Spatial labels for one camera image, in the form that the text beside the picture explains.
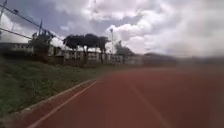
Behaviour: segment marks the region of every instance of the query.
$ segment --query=white lane line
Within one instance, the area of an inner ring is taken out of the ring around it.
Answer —
[[[49,112],[47,115],[45,115],[44,117],[40,118],[38,121],[36,121],[35,123],[33,123],[32,125],[28,126],[27,128],[36,128],[38,125],[40,125],[44,120],[48,119],[50,116],[52,116],[54,113],[56,113],[59,109],[61,109],[63,106],[65,106],[67,103],[69,103],[70,101],[72,101],[74,98],[76,98],[77,96],[79,96],[80,94],[82,94],[83,92],[85,92],[87,89],[89,89],[90,87],[92,87],[93,85],[95,85],[98,81],[93,82],[92,84],[90,84],[87,88],[83,89],[82,91],[78,92],[77,94],[75,94],[74,96],[72,96],[71,98],[69,98],[68,100],[66,100],[65,102],[63,102],[61,105],[57,106],[56,108],[54,108],[53,110],[51,110],[51,112]]]
[[[130,85],[131,89],[135,92],[135,94],[139,97],[139,99],[148,107],[149,111],[152,111],[155,116],[161,121],[164,128],[172,128],[172,126],[168,123],[168,121],[161,115],[159,110],[149,102],[143,94],[141,94],[134,85]]]

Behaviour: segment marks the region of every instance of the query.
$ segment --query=utility pole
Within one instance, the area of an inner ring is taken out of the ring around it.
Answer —
[[[8,2],[7,0],[4,1],[3,6],[2,6],[2,10],[0,12],[0,25],[1,25],[1,21],[2,21],[2,15],[3,15],[3,12],[5,10],[5,6],[6,6],[7,2]]]
[[[43,27],[43,21],[41,20],[41,22],[40,22],[40,26],[39,26],[39,32],[38,32],[38,35],[40,35],[41,30],[42,30],[42,27]]]
[[[0,12],[0,26],[2,24],[2,15],[3,15],[3,12],[5,10],[6,4],[7,4],[7,0],[4,1],[3,6],[2,6],[2,10]]]
[[[110,32],[111,32],[111,35],[112,35],[112,41],[111,41],[112,49],[111,49],[111,51],[113,53],[114,52],[114,30],[113,30],[113,28],[110,29]]]

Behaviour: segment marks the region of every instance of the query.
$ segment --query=tree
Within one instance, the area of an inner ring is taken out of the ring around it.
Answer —
[[[125,59],[128,56],[133,56],[134,53],[128,47],[123,47],[121,43],[122,43],[122,41],[119,41],[118,44],[115,45],[115,48],[116,48],[116,53],[118,55],[123,56],[123,63],[124,63]]]
[[[48,55],[50,42],[55,36],[49,31],[44,31],[38,36],[33,36],[33,39],[29,43],[34,47],[34,54],[40,57]]]
[[[63,44],[71,48],[73,51],[78,48],[77,36],[69,35],[63,40]]]
[[[100,61],[103,63],[103,54],[106,53],[106,43],[109,42],[107,37],[99,37],[97,47],[100,49]]]
[[[83,48],[84,54],[84,64],[88,61],[89,49],[97,48],[99,42],[99,37],[94,34],[86,34],[82,43],[79,45]]]

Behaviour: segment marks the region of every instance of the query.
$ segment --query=pole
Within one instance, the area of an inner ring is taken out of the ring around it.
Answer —
[[[43,21],[41,20],[41,22],[40,22],[40,26],[39,26],[39,33],[38,33],[38,35],[40,35],[40,33],[41,33],[42,26],[43,26]]]
[[[15,26],[15,23],[14,23],[14,22],[12,22],[12,29],[11,29],[11,31],[13,31],[13,30],[14,30],[14,26]]]
[[[7,0],[4,1],[3,6],[2,6],[2,10],[1,10],[1,13],[0,13],[0,25],[1,25],[2,15],[3,15],[3,12],[5,10],[6,4],[7,4]]]

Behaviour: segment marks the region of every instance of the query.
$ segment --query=building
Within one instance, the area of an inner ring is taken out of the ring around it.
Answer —
[[[33,47],[28,43],[9,43],[9,42],[2,42],[0,43],[0,50],[1,51],[26,51],[33,53]]]

